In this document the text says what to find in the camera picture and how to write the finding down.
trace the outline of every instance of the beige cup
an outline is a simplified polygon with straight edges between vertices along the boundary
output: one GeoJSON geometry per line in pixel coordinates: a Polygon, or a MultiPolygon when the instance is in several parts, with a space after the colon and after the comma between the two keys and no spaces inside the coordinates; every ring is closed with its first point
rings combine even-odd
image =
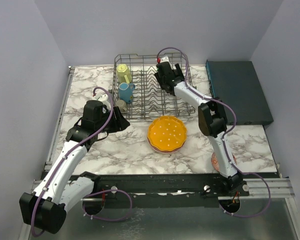
{"type": "Polygon", "coordinates": [[[122,113],[125,113],[128,110],[126,102],[121,99],[116,101],[115,105],[120,109],[120,112],[122,113]]]}
{"type": "Polygon", "coordinates": [[[129,84],[132,81],[130,69],[127,67],[126,64],[119,64],[116,67],[116,75],[118,76],[118,80],[120,84],[122,83],[129,84]]]}

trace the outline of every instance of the stacked plate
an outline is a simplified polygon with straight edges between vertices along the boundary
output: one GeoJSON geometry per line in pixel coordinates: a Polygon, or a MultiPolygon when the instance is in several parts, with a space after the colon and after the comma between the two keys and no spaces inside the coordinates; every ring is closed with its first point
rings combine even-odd
{"type": "Polygon", "coordinates": [[[175,116],[156,118],[148,128],[147,140],[159,153],[175,153],[185,144],[186,139],[187,128],[175,116]]]}

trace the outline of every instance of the metal wire rack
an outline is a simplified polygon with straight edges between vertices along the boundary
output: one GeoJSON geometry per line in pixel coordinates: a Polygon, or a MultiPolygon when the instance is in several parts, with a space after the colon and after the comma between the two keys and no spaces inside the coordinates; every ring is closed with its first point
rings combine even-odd
{"type": "MultiPolygon", "coordinates": [[[[183,74],[186,74],[186,60],[181,53],[163,53],[167,55],[171,64],[179,64],[183,74]]],[[[133,101],[127,104],[127,111],[123,112],[126,119],[149,119],[162,115],[173,115],[177,117],[190,116],[195,109],[184,102],[181,98],[167,94],[161,90],[155,73],[157,56],[138,54],[119,54],[114,59],[112,94],[114,102],[119,99],[119,80],[116,73],[117,65],[126,64],[135,84],[133,101]]],[[[192,86],[190,67],[188,66],[187,81],[192,86]]]]}

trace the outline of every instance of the wall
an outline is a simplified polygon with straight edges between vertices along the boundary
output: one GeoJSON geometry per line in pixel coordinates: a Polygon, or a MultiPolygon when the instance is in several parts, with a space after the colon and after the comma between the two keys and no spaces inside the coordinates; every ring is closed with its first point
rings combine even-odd
{"type": "Polygon", "coordinates": [[[0,0],[0,240],[44,167],[69,69],[33,0],[0,0]]]}
{"type": "Polygon", "coordinates": [[[35,0],[72,66],[182,49],[190,63],[248,60],[282,0],[35,0]]]}
{"type": "Polygon", "coordinates": [[[274,123],[266,133],[300,211],[300,0],[285,0],[251,60],[274,123]]]}

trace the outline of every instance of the white marble surface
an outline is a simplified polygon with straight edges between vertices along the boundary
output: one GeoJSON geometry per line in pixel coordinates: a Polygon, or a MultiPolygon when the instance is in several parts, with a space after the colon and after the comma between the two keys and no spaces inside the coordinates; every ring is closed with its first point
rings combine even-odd
{"type": "MultiPolygon", "coordinates": [[[[204,66],[192,66],[193,85],[209,95],[208,77],[204,66]]],[[[74,72],[54,161],[59,156],[67,131],[83,113],[92,90],[99,86],[111,89],[113,66],[77,67],[74,72]]],[[[187,128],[187,140],[176,153],[155,152],[147,141],[152,120],[131,120],[125,131],[110,134],[96,142],[76,167],[74,174],[89,171],[95,174],[185,174],[215,173],[211,164],[213,148],[199,130],[198,118],[181,118],[187,128]]],[[[244,172],[276,172],[275,162],[261,125],[237,126],[228,134],[238,167],[244,172]]]]}

